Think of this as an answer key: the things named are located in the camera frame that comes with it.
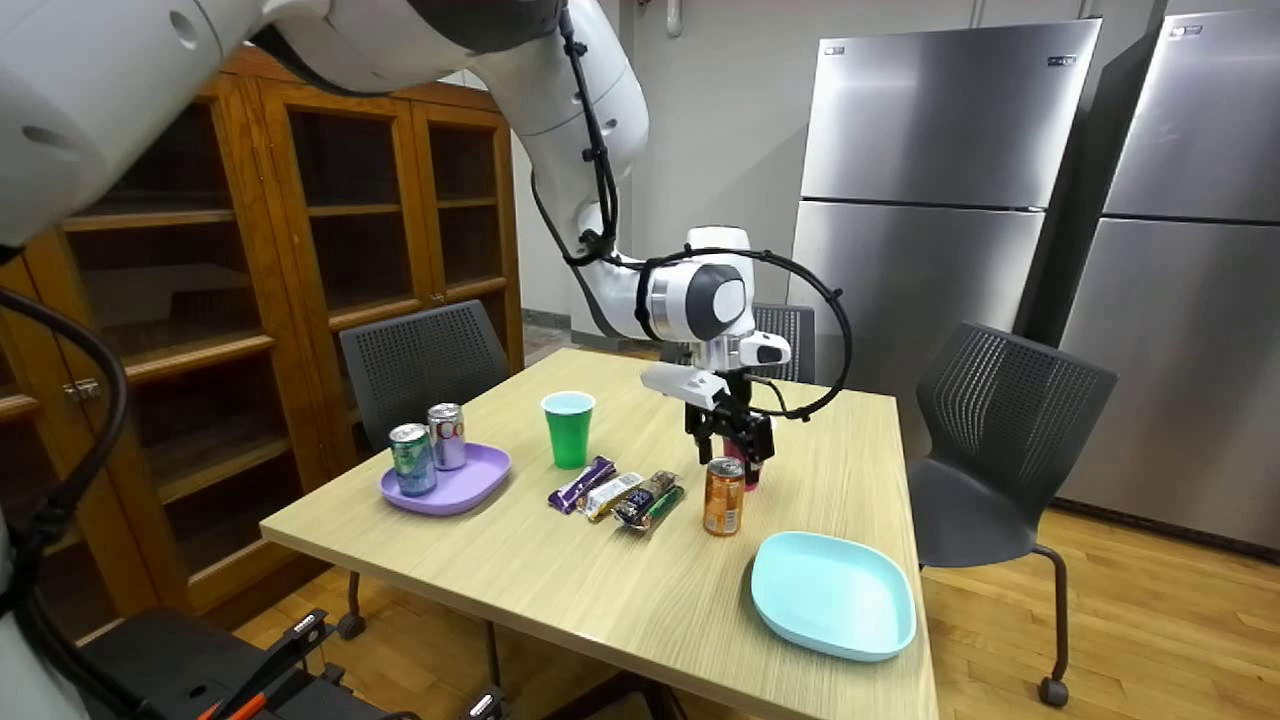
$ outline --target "soda can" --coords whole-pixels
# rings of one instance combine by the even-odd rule
[[[431,432],[426,426],[392,428],[392,467],[405,498],[426,498],[436,488]]]
[[[745,530],[745,503],[746,503],[745,460],[736,458],[712,460],[707,486],[703,486],[703,533],[736,537]]]
[[[466,428],[464,409],[431,403],[426,409],[431,440],[436,440],[436,467],[456,474],[466,463]]]

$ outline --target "refrigerator door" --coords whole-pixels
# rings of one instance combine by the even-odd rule
[[[1166,17],[1107,217],[1280,219],[1280,8]]]
[[[1010,329],[1039,219],[1039,212],[801,205],[797,262],[828,290],[843,290],[853,390],[906,396],[960,321]],[[836,381],[833,313],[802,280],[792,280],[792,304],[814,308],[814,377]]]
[[[801,195],[1046,209],[1096,29],[823,41]]]
[[[1105,219],[1062,349],[1118,374],[1062,498],[1280,549],[1280,228]]]

